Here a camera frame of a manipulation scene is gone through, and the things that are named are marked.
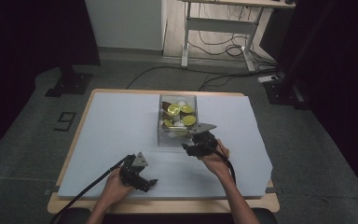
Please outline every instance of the gray floor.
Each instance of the gray floor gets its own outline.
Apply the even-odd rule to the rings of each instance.
[[[52,69],[37,77],[29,103],[0,141],[0,223],[49,222],[47,189],[58,178],[93,89],[125,89],[148,68],[179,64],[153,55],[106,53],[102,59],[101,67],[76,67],[78,72],[94,75],[85,95],[44,97],[60,72]],[[239,73],[245,67],[243,63],[191,61],[189,69]],[[130,89],[197,91],[206,76],[156,69]],[[279,223],[358,223],[358,179],[337,146],[310,111],[271,105],[257,77],[260,75],[235,78],[206,91],[242,92],[250,97],[274,167],[272,180],[280,190],[281,209],[275,214]],[[57,119],[61,112],[76,112],[69,132],[54,131],[60,127]]]

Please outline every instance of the black cable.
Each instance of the black cable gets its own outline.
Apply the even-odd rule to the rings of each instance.
[[[191,44],[190,41],[187,41],[187,43],[188,43],[189,45],[191,45],[192,47],[194,47],[194,48],[196,48],[196,49],[200,49],[200,50],[202,50],[202,51],[204,51],[205,53],[210,54],[210,55],[221,55],[221,54],[226,53],[226,51],[219,52],[219,53],[211,53],[211,52],[208,52],[207,50],[205,50],[205,49],[203,49],[203,48],[201,48],[201,47],[198,47],[198,46],[195,46],[195,45]]]
[[[225,155],[225,157],[228,158],[228,155],[226,155],[225,150],[223,150],[223,147],[222,147],[222,145],[220,145],[220,142],[219,142],[219,141],[217,141],[217,144],[220,146],[220,148],[222,148],[222,152],[223,152],[223,154]]]
[[[234,180],[234,183],[237,184],[237,179],[235,177],[235,171],[234,171],[234,167],[232,166],[231,162],[228,160],[228,157],[226,155],[223,155],[221,152],[219,152],[218,150],[216,150],[215,148],[212,148],[210,146],[208,146],[207,144],[201,142],[203,145],[205,145],[208,149],[210,149],[214,154],[216,154],[218,157],[220,157],[223,162],[226,164],[226,166],[229,169],[229,172],[231,173],[232,179]]]
[[[261,64],[259,64],[259,65],[257,66],[257,69],[258,69],[259,71],[262,71],[262,70],[260,69],[261,66],[267,66],[267,67],[275,68],[274,65],[270,65],[270,64],[267,64],[267,63],[261,63]]]
[[[226,43],[230,42],[231,39],[232,39],[232,37],[231,37],[230,39],[228,39],[228,40],[226,40],[226,41],[224,41],[224,42],[220,42],[220,43],[207,43],[206,41],[204,41],[204,40],[202,39],[202,37],[201,37],[201,31],[199,31],[199,37],[200,37],[201,42],[202,42],[203,44],[205,44],[205,45],[223,45],[223,44],[226,44]]]
[[[240,16],[238,17],[238,21],[241,21],[242,12],[243,12],[243,7],[241,8],[241,13],[240,13]],[[238,45],[238,44],[234,43],[234,35],[235,35],[235,34],[232,34],[232,36],[231,36],[231,43],[232,43],[233,46],[235,46],[236,48],[238,48],[238,49],[241,51],[241,54],[243,54],[241,45]]]
[[[202,89],[204,89],[207,86],[215,86],[215,87],[223,86],[223,85],[227,84],[227,82],[234,77],[252,77],[252,76],[256,76],[256,75],[267,74],[267,73],[276,73],[276,72],[279,72],[279,70],[277,68],[270,68],[270,69],[265,69],[265,70],[258,71],[255,73],[249,73],[249,74],[231,74],[231,75],[225,75],[225,76],[212,77],[202,83],[202,85],[199,87],[199,91],[201,91]],[[227,80],[223,84],[219,84],[219,85],[206,85],[207,83],[209,83],[213,80],[220,79],[220,78],[227,78]]]
[[[77,194],[77,196],[75,196],[75,198],[69,202],[63,209],[61,209],[60,212],[58,212],[50,221],[50,224],[54,223],[54,221],[57,219],[57,217],[59,217],[66,209],[68,209],[70,206],[72,206],[72,204],[74,204],[79,198],[81,198],[81,196],[83,196],[87,191],[89,191],[90,189],[92,189],[96,184],[98,184],[101,180],[103,180],[107,175],[109,175],[110,173],[112,173],[112,171],[116,170],[118,168],[118,166],[120,166],[121,163],[123,163],[123,161],[125,161],[129,156],[126,156],[123,160],[119,161],[116,165],[112,166],[109,170],[107,170],[105,173],[103,173],[103,175],[101,175],[100,177],[98,177],[98,179],[94,180],[94,182],[92,182],[90,185],[88,185],[85,189],[83,189],[79,194]]]
[[[255,60],[259,61],[259,62],[262,62],[262,63],[271,63],[271,64],[274,64],[276,65],[277,62],[273,59],[270,59],[270,58],[267,58],[266,56],[264,55],[261,55],[257,52],[255,52],[254,50],[250,50],[250,52],[252,53],[252,55],[254,56]]]
[[[237,49],[240,52],[238,54],[232,54],[232,53],[229,52],[231,49]],[[239,57],[239,56],[241,56],[243,54],[241,46],[240,45],[235,45],[235,44],[234,45],[227,45],[226,46],[226,53],[231,57]]]
[[[206,13],[206,6],[205,6],[205,3],[202,3],[202,5],[204,6],[204,13],[205,13],[206,17],[207,17],[207,18],[209,18],[208,13]]]
[[[252,7],[249,8],[248,20],[249,20],[250,17],[251,17],[251,13],[252,13]]]
[[[237,10],[237,6],[234,6],[234,11],[232,11],[232,12],[231,12],[231,7],[230,6],[227,6],[227,10],[228,10],[228,14],[229,14],[229,15],[227,15],[228,20],[230,20],[232,16],[237,17],[236,15],[234,15],[235,11]]]
[[[158,66],[158,67],[152,67],[149,68],[145,71],[143,71],[141,74],[139,74],[138,76],[135,77],[135,79],[133,79],[129,85],[127,85],[126,90],[132,85],[132,83],[134,83],[139,77],[143,76],[144,74],[146,74],[147,72],[156,70],[156,69],[160,69],[160,68],[169,68],[169,69],[176,69],[176,70],[184,70],[184,71],[188,71],[188,72],[196,72],[196,73],[204,73],[204,74],[210,74],[210,75],[230,75],[229,73],[216,73],[216,72],[207,72],[207,71],[200,71],[200,70],[193,70],[193,69],[188,69],[188,68],[183,68],[183,67],[174,67],[174,66]]]
[[[241,7],[241,13],[240,13],[240,17],[238,18],[238,20],[240,21],[242,19],[242,17],[245,16],[246,13],[243,13],[243,16],[242,16],[242,12],[244,12],[244,6]]]

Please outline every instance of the desk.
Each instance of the desk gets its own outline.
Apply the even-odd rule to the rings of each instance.
[[[294,3],[291,5],[285,4],[284,0],[281,0],[280,2],[276,2],[272,0],[181,0],[181,1],[188,4],[187,15],[186,15],[185,43],[183,45],[183,51],[182,51],[182,63],[181,63],[182,67],[187,67],[188,32],[190,30],[196,30],[196,31],[250,35],[246,43],[246,46],[242,47],[243,57],[246,61],[249,72],[255,72],[252,56],[249,50],[253,44],[253,40],[255,38],[255,32],[257,30],[258,23],[263,13],[263,9],[265,7],[294,8],[296,6]],[[254,21],[226,21],[226,20],[216,20],[216,19],[192,18],[190,16],[191,3],[259,7],[259,9]]]
[[[135,94],[190,94],[198,96],[242,96],[240,93],[222,93],[222,92],[192,92],[192,91],[124,91],[124,90],[94,90],[91,94],[88,104],[86,106],[83,117],[79,123],[76,135],[68,152],[68,156],[62,167],[61,174],[57,181],[57,186],[62,185],[64,174],[67,171],[70,160],[74,154],[77,140],[85,124],[86,116],[89,113],[91,102],[96,93],[135,93]],[[95,204],[95,200],[81,200],[77,201],[74,207],[85,207],[91,209]],[[248,204],[252,207],[264,207],[272,212],[279,210],[279,202],[275,193],[267,193],[261,198],[247,199]],[[69,203],[69,200],[63,200],[58,197],[57,192],[54,192],[48,203],[48,210],[50,213],[59,212],[64,206]],[[111,207],[109,212],[120,214],[131,213],[229,213],[229,206],[227,200],[125,200],[117,206]]]

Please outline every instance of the white wall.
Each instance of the white wall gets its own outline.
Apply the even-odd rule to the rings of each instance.
[[[166,0],[86,0],[98,47],[162,50]]]

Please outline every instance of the clear plastic box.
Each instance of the clear plastic box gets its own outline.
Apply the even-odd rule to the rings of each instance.
[[[188,131],[199,124],[195,95],[159,96],[158,146],[180,147],[191,143]]]

